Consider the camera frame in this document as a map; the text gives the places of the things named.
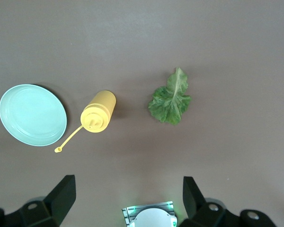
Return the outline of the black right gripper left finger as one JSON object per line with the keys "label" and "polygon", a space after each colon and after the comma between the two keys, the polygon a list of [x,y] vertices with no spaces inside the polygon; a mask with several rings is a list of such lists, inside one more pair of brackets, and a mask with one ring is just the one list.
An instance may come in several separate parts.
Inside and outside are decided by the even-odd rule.
{"label": "black right gripper left finger", "polygon": [[7,215],[0,208],[0,227],[59,227],[75,201],[75,176],[66,175],[41,201],[28,202]]}

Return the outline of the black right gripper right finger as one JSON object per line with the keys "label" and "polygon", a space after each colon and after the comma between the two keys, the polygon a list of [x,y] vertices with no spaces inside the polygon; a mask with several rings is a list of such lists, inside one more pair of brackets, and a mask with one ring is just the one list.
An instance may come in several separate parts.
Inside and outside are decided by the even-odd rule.
{"label": "black right gripper right finger", "polygon": [[216,202],[207,202],[195,180],[183,178],[183,204],[187,219],[181,227],[273,227],[275,224],[265,213],[243,210],[236,216]]}

